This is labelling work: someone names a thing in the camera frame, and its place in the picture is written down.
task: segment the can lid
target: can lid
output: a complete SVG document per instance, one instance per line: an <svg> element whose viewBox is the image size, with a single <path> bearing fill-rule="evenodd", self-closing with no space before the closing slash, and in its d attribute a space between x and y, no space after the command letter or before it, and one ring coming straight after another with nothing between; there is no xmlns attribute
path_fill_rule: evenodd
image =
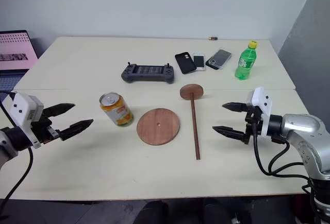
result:
<svg viewBox="0 0 330 224"><path fill-rule="evenodd" d="M119 94L107 93L100 97L100 103L104 106L112 106L119 100Z"/></svg>

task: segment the wooden stand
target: wooden stand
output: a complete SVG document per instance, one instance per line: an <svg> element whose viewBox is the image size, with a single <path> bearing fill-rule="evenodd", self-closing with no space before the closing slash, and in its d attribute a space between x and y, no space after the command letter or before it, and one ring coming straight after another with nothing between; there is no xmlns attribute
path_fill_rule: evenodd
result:
<svg viewBox="0 0 330 224"><path fill-rule="evenodd" d="M195 153L196 160L200 160L200 146L198 143L198 133L197 133L197 124L196 124L196 112L195 112L195 99L199 99L203 96L204 91L202 86L197 84L188 84L183 86L180 89L180 96L183 99L190 100L191 103L191 113L192 113L192 124L194 130L194 138L195 138Z"/></svg>

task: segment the black phone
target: black phone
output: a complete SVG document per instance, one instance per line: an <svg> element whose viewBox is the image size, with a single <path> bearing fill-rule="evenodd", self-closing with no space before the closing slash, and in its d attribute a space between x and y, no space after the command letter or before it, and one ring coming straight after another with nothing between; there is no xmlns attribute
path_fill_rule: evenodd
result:
<svg viewBox="0 0 330 224"><path fill-rule="evenodd" d="M175 55L175 59L182 74L187 74L196 70L196 66L188 52Z"/></svg>

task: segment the laptop screen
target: laptop screen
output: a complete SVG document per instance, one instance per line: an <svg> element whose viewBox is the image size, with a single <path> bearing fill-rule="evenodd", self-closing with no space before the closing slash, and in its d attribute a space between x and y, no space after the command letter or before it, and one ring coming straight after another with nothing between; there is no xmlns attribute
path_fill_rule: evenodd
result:
<svg viewBox="0 0 330 224"><path fill-rule="evenodd" d="M0 71L27 70L38 60L25 30L0 31Z"/></svg>

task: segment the wooden rod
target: wooden rod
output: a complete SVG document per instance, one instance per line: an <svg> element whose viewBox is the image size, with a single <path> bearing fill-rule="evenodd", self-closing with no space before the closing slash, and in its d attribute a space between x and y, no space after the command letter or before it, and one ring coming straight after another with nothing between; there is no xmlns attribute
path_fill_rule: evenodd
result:
<svg viewBox="0 0 330 224"><path fill-rule="evenodd" d="M191 103L191 113L192 113L192 124L193 124L193 127L194 127L196 160L200 160L201 156L200 156L200 146L199 146L199 143L198 143L194 93L190 94L190 103Z"/></svg>

